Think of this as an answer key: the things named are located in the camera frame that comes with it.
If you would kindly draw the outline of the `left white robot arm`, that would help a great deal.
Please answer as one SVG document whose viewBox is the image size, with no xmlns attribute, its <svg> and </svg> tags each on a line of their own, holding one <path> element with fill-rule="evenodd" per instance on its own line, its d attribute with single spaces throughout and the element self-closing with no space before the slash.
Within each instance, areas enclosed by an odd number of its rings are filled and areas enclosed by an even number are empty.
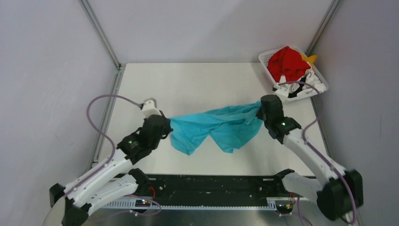
<svg viewBox="0 0 399 226">
<path fill-rule="evenodd" d="M 51 210 L 45 226 L 81 226 L 100 207 L 125 195 L 147 193 L 148 177 L 134 165 L 155 150 L 172 128 L 170 119 L 153 114 L 124 137 L 114 152 L 75 181 L 50 190 Z"/>
</svg>

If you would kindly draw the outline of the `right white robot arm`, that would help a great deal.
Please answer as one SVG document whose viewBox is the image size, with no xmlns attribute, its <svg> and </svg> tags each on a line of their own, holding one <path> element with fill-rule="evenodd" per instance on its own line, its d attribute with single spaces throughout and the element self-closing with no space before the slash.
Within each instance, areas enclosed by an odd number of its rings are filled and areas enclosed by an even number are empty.
<svg viewBox="0 0 399 226">
<path fill-rule="evenodd" d="M 276 174 L 277 181 L 273 184 L 276 195 L 283 197 L 292 192 L 305 197 L 332 221 L 354 213 L 364 204 L 363 179 L 357 170 L 347 170 L 318 151 L 301 125 L 284 115 L 277 95 L 261 97 L 260 104 L 256 116 L 263 120 L 269 135 L 295 153 L 315 176 L 310 179 L 291 169 L 283 170 Z"/>
</svg>

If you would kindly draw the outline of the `teal t shirt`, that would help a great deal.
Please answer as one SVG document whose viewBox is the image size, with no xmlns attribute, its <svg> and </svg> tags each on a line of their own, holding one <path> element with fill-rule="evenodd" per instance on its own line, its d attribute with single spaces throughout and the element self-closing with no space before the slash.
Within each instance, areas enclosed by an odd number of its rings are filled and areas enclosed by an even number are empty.
<svg viewBox="0 0 399 226">
<path fill-rule="evenodd" d="M 263 121 L 256 117 L 260 110 L 259 101 L 226 106 L 171 118 L 171 145 L 178 151 L 192 155 L 194 151 L 211 137 L 225 153 L 233 153 L 242 148 L 259 132 Z"/>
</svg>

